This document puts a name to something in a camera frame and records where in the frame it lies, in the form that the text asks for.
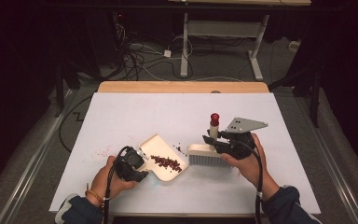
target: brush bristles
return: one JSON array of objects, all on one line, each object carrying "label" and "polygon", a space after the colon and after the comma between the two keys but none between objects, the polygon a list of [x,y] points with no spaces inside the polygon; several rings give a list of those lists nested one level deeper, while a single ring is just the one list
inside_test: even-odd
[{"label": "brush bristles", "polygon": [[188,160],[190,165],[222,166],[222,167],[230,166],[228,163],[223,161],[220,157],[189,155]]}]

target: bracelet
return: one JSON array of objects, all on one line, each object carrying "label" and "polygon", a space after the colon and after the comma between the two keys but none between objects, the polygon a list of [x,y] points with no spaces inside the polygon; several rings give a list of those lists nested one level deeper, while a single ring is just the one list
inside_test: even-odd
[{"label": "bracelet", "polygon": [[85,192],[86,196],[88,193],[92,194],[92,196],[94,196],[98,200],[98,202],[100,202],[101,208],[103,208],[103,199],[96,192],[89,189],[89,183],[87,183],[87,190]]}]

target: sleeve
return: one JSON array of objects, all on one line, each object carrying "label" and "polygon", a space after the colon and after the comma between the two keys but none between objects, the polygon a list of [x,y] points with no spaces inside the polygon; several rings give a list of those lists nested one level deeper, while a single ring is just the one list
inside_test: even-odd
[{"label": "sleeve", "polygon": [[295,187],[285,186],[281,187],[270,199],[261,204],[271,224],[322,223],[301,207],[299,198],[300,194]]},{"label": "sleeve", "polygon": [[55,217],[57,224],[101,224],[102,220],[103,212],[101,208],[77,194],[71,194],[65,199]]}]

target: gray carpet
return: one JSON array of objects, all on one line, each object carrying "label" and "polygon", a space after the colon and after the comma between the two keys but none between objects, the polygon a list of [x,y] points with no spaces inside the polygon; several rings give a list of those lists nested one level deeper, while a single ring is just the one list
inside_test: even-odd
[{"label": "gray carpet", "polygon": [[[283,39],[273,44],[263,43],[258,55],[258,61],[265,82],[271,83],[284,77],[295,54],[287,50],[289,41]],[[237,47],[227,47],[214,51],[207,56],[201,57],[196,54],[205,53],[201,49],[194,52],[190,62],[193,68],[193,77],[190,80],[201,78],[207,81],[232,81],[230,78],[242,81],[255,81],[252,70],[246,60],[245,50],[253,45],[251,40],[245,40]],[[145,55],[148,60],[153,60],[153,55]],[[175,73],[179,74],[179,62],[174,61]],[[107,66],[103,67],[104,72],[109,72]],[[172,68],[168,63],[155,65],[143,70],[139,74],[139,80],[178,80],[172,75]],[[73,108],[78,102],[92,95],[98,88],[98,82],[89,80],[87,76],[81,75],[81,88],[74,91],[72,101],[67,101],[66,106]],[[307,115],[304,113],[303,105],[308,104],[307,98],[295,98],[291,88],[278,88],[274,90],[278,105],[282,111],[283,118],[289,133],[295,143],[299,158],[301,159],[312,189],[322,213],[317,216],[322,223],[354,223],[351,213],[341,199],[340,191],[337,190],[337,183],[323,158],[320,140],[315,135],[314,128],[310,125]],[[79,105],[74,112],[80,112],[80,118],[84,118],[90,101]],[[29,134],[19,144],[13,157],[7,164],[5,171],[0,176],[0,215],[7,200],[16,188],[21,175],[26,169],[29,161],[42,144],[49,128],[54,122],[56,106],[52,105],[45,116],[39,120]],[[72,148],[77,134],[81,128],[81,121],[76,121],[76,115],[70,114],[62,126],[62,140]],[[351,146],[337,124],[334,115],[329,110],[327,100],[321,91],[321,103],[319,109],[320,133],[324,143],[328,146],[337,161],[337,166],[342,172],[348,186],[352,189],[353,197],[358,203],[358,159],[351,150]],[[20,202],[21,206],[17,213],[13,214],[12,223],[53,223],[54,214],[48,212],[55,190],[59,184],[63,169],[70,153],[65,150],[57,133],[53,135],[48,146],[46,157],[41,163],[40,169],[32,180],[25,199]],[[229,218],[131,218],[117,217],[115,223],[252,223],[251,220],[229,219]]]}]

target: desk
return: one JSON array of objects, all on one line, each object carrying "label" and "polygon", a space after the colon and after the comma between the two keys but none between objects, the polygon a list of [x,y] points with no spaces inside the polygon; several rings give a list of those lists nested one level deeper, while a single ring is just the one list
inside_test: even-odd
[{"label": "desk", "polygon": [[[310,0],[187,0],[189,3],[206,3],[206,4],[239,4],[239,5],[284,5],[286,7],[309,6]],[[255,79],[263,80],[260,67],[257,62],[257,53],[263,40],[264,32],[267,28],[269,15],[264,15],[261,22],[239,22],[239,21],[194,21],[188,18],[185,13],[184,31],[183,31],[183,50],[181,62],[181,77],[187,77],[188,63],[188,36],[189,35],[207,35],[207,36],[233,36],[233,37],[255,37],[255,47],[248,51],[249,61],[253,68]]]},{"label": "desk", "polygon": [[[267,122],[267,128],[255,133],[268,155],[271,174],[279,184],[299,189],[306,210],[320,213],[273,94],[264,83],[231,82],[103,83],[92,98],[49,210],[57,212],[70,193],[83,195],[107,156],[124,146],[139,146],[154,133],[185,151],[189,144],[202,143],[211,112],[221,115],[222,126],[234,116]],[[115,216],[252,217],[255,187],[236,169],[190,166],[169,182],[150,174],[111,204]]]}]

